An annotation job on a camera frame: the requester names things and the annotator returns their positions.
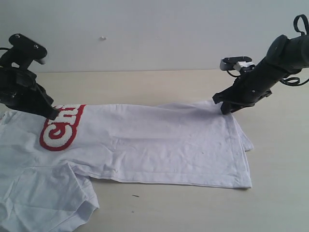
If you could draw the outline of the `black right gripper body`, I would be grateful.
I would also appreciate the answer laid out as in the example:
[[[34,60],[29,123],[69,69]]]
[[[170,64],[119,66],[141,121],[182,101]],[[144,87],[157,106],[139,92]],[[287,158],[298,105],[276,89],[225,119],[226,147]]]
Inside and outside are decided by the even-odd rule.
[[[263,59],[254,67],[242,68],[232,86],[223,90],[231,103],[253,106],[272,94],[271,88],[282,79],[282,69],[273,67]]]

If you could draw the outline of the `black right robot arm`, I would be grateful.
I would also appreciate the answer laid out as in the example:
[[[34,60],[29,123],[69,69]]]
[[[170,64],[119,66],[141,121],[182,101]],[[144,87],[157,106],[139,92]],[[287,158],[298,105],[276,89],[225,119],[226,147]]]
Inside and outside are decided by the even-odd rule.
[[[309,37],[288,39],[281,35],[269,47],[266,56],[254,65],[250,57],[231,57],[221,60],[220,69],[239,72],[232,86],[213,96],[215,104],[221,103],[226,115],[247,107],[271,95],[278,82],[288,86],[301,86],[294,74],[309,66]]]

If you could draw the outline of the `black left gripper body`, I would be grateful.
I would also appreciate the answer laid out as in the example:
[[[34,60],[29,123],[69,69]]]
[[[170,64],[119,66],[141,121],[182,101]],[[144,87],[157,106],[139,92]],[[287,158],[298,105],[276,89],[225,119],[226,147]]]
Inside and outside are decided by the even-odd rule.
[[[0,102],[10,109],[31,114],[53,114],[53,99],[36,82],[37,75],[19,68],[0,69]]]

